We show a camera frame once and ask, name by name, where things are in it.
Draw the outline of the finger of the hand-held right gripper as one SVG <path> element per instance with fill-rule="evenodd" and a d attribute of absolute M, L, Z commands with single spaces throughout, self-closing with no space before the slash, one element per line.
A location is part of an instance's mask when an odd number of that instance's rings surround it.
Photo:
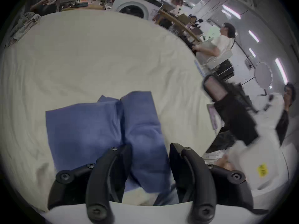
<path fill-rule="evenodd" d="M 246 110 L 258 113 L 258 110 L 253 107 L 249 96 L 245 94 L 241 84 L 229 83 L 215 75 L 207 75 L 203 80 L 203 88 L 214 103 L 222 100 L 227 95 L 232 95 Z"/>

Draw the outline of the person's right hand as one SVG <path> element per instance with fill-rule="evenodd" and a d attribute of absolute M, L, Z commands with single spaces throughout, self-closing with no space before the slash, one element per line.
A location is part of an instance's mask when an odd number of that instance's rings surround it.
<path fill-rule="evenodd" d="M 214 162 L 214 165 L 219 166 L 219 167 L 224 168 L 229 171 L 235 170 L 234 165 L 228 161 L 228 156 L 226 154 L 224 154 L 221 158 L 217 159 Z"/>

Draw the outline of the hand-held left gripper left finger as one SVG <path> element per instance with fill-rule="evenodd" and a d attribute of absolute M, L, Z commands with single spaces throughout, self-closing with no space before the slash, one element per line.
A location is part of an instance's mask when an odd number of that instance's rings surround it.
<path fill-rule="evenodd" d="M 113 223 L 109 202 L 122 202 L 132 156 L 131 145 L 111 147 L 95 163 L 58 172 L 50 189 L 48 210 L 86 204 L 92 223 Z"/>

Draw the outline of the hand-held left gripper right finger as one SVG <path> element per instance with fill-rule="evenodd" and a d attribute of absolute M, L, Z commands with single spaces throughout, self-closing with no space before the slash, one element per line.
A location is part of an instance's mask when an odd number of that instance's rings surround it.
<path fill-rule="evenodd" d="M 253 211 L 252 192 L 243 172 L 206 164 L 192 148 L 178 143 L 170 144 L 169 160 L 179 203 L 192 202 L 189 223 L 211 223 L 217 204 Z"/>

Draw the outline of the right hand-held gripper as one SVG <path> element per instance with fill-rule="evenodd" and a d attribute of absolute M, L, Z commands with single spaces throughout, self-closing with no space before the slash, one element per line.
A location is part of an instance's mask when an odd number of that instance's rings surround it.
<path fill-rule="evenodd" d="M 225 96 L 214 107 L 238 140 L 230 149 L 230 162 L 245 174 L 250 189 L 272 190 L 287 183 L 289 169 L 276 131 L 283 113 L 282 95 L 268 95 L 257 114 L 248 113 L 234 96 Z"/>

